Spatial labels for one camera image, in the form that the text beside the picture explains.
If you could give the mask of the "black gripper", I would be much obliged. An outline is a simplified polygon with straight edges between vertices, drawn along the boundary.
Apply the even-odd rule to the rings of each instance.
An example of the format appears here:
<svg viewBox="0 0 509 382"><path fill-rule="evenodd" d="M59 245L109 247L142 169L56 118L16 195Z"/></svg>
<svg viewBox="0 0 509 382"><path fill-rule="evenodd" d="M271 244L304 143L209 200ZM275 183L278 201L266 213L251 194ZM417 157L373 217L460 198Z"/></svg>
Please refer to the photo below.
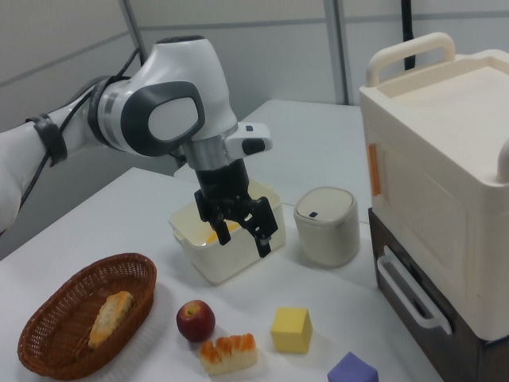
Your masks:
<svg viewBox="0 0 509 382"><path fill-rule="evenodd" d="M195 192L200 219L210 224L219 243L227 244L231 234L217 202L236 200L242 206L239 223L253 236L259 257L269 255L270 240L278 224L268 199L252 199L248 193L249 177L244 160L234 160L216 170L197 170L196 176L200 184L200 190Z"/></svg>

